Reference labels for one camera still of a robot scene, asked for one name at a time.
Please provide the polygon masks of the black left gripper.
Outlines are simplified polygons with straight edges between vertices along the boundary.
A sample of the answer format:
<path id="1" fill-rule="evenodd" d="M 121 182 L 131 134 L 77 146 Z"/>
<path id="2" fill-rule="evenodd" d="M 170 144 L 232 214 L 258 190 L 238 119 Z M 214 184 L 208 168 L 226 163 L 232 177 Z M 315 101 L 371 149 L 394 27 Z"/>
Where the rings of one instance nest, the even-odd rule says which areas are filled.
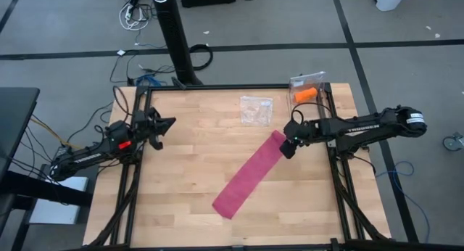
<path id="1" fill-rule="evenodd" d="M 176 118 L 161 118 L 154 107 L 145 112 L 138 111 L 133 124 L 133 140 L 137 144 L 148 140 L 155 150 L 161 150 L 164 146 L 160 136 L 164 136 L 175 122 Z"/>

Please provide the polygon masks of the pink elastic bandage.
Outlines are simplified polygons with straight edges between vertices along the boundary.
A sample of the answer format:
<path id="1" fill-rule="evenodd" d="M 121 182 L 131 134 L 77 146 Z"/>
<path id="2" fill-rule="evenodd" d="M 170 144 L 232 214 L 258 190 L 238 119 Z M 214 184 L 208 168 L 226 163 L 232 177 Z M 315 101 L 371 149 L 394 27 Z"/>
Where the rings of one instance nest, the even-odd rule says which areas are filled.
<path id="1" fill-rule="evenodd" d="M 282 158 L 279 147 L 285 136 L 274 131 L 258 150 L 241 166 L 225 188 L 219 193 L 212 207 L 223 218 L 232 219 L 257 185 Z"/>

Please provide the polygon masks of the orange bandage roll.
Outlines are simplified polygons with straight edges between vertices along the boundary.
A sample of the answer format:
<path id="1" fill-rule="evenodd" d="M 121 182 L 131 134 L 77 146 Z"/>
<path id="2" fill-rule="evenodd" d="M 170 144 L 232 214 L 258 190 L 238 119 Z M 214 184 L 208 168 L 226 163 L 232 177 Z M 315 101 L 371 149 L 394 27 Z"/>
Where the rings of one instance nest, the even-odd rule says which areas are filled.
<path id="1" fill-rule="evenodd" d="M 297 104 L 309 102 L 311 99 L 314 99 L 318 95 L 318 90 L 314 87 L 298 91 L 294 94 L 294 101 Z"/>

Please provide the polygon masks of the clear zip bag with roll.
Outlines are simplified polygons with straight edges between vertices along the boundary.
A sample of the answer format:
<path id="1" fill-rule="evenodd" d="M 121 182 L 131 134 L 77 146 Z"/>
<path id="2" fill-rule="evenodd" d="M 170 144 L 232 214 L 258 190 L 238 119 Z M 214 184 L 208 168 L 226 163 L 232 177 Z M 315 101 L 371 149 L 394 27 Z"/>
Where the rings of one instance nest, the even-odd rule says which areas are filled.
<path id="1" fill-rule="evenodd" d="M 318 73 L 313 73 L 309 75 L 299 75 L 296 77 L 292 77 L 289 80 L 289 101 L 291 102 L 292 105 L 297 105 L 297 103 L 294 101 L 294 94 L 298 91 L 302 91 L 305 89 L 309 89 L 311 87 L 314 87 L 318 90 L 318 94 L 320 93 L 320 90 L 324 86 L 324 78 L 325 78 L 326 72 L 325 71 L 320 71 Z M 309 102 L 315 102 L 316 97 L 314 99 L 311 99 Z"/>

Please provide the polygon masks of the black tower fan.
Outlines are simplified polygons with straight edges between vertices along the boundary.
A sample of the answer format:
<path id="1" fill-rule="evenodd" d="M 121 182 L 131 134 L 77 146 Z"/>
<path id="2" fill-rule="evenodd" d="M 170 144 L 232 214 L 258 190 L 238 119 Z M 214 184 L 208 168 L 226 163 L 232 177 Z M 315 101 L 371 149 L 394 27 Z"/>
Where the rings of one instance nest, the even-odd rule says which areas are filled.
<path id="1" fill-rule="evenodd" d="M 184 85 L 202 85 L 197 78 L 176 0 L 153 0 L 177 79 Z"/>

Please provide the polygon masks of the white flat box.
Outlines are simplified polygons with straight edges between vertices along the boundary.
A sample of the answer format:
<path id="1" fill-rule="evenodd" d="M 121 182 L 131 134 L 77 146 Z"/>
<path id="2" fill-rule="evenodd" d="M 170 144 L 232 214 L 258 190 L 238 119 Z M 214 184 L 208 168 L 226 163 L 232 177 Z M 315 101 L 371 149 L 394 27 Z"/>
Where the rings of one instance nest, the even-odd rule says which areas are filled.
<path id="1" fill-rule="evenodd" d="M 88 178 L 71 177 L 60 182 L 61 185 L 84 192 L 87 190 Z M 30 224 L 76 224 L 80 206 L 63 205 L 46 199 L 38 199 L 30 215 Z"/>

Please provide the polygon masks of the black desk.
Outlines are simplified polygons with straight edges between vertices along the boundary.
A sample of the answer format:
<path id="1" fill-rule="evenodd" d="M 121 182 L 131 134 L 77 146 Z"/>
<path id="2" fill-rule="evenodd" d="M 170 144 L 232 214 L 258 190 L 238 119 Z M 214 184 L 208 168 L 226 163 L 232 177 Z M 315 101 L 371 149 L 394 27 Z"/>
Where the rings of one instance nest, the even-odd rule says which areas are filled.
<path id="1" fill-rule="evenodd" d="M 36 106 L 37 88 L 0 88 L 0 236 L 11 210 L 24 210 L 12 251 L 20 251 L 25 241 L 32 213 L 38 199 L 88 207 L 93 195 L 66 186 L 47 183 L 39 178 L 9 169 L 13 157 Z"/>

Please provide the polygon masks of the grey caster wheel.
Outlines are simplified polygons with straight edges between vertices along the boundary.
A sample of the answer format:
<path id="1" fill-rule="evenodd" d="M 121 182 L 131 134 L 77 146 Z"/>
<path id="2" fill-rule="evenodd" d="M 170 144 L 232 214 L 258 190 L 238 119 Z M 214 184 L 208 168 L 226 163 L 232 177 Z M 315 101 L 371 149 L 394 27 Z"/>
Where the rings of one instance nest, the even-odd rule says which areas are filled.
<path id="1" fill-rule="evenodd" d="M 448 151 L 460 151 L 461 149 L 464 149 L 464 135 L 456 132 L 451 136 L 444 137 L 442 143 L 445 149 Z"/>

